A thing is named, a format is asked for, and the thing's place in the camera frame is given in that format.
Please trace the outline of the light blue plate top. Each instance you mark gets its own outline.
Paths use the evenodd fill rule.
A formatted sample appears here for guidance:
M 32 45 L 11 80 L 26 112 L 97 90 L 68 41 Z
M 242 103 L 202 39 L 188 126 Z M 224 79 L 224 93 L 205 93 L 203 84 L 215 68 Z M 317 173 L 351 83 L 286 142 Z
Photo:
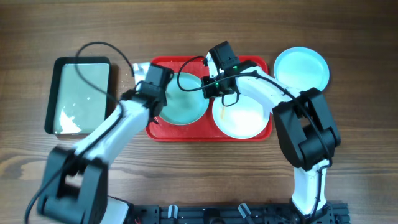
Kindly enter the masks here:
M 163 107 L 160 117 L 174 125 L 196 122 L 205 114 L 210 102 L 201 91 L 182 91 L 177 84 L 177 73 L 167 85 L 166 100 L 167 105 Z

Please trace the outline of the light blue plate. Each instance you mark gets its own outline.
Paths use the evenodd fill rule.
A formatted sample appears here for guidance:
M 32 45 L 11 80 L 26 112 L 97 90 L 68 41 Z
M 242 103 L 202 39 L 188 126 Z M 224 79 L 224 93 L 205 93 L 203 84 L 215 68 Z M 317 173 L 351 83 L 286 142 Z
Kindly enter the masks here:
M 318 52 L 306 47 L 292 47 L 276 58 L 274 77 L 300 90 L 316 88 L 323 91 L 330 81 L 330 69 Z
M 160 117 L 174 125 L 196 122 L 205 114 L 210 102 L 201 91 L 182 91 L 177 84 L 177 73 L 167 85 L 166 100 L 167 105 L 163 107 Z

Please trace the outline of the white plate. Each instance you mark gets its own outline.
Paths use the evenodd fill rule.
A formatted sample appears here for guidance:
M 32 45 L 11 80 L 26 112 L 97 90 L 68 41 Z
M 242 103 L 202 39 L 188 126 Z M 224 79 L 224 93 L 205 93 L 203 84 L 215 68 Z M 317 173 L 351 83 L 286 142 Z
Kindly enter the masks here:
M 237 94 L 226 95 L 213 101 L 212 115 L 219 130 L 235 139 L 249 139 L 262 132 L 270 118 L 270 111 L 265 110 L 256 100 Z

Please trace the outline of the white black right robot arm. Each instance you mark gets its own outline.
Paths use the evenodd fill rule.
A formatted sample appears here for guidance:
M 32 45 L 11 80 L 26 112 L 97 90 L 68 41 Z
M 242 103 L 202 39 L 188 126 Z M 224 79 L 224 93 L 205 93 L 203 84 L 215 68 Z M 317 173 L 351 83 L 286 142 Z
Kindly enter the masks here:
M 237 93 L 272 113 L 280 149 L 294 168 L 292 204 L 306 223 L 324 216 L 325 175 L 341 138 L 322 92 L 288 87 L 251 60 L 228 68 L 203 63 L 206 96 Z

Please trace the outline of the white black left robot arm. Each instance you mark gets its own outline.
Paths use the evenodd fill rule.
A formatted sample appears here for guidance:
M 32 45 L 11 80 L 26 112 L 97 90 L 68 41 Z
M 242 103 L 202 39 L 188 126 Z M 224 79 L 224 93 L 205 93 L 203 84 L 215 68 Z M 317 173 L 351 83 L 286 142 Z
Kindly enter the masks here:
M 47 158 L 37 212 L 63 223 L 131 223 L 132 205 L 108 195 L 108 170 L 126 144 L 167 104 L 165 90 L 129 90 L 96 130 Z

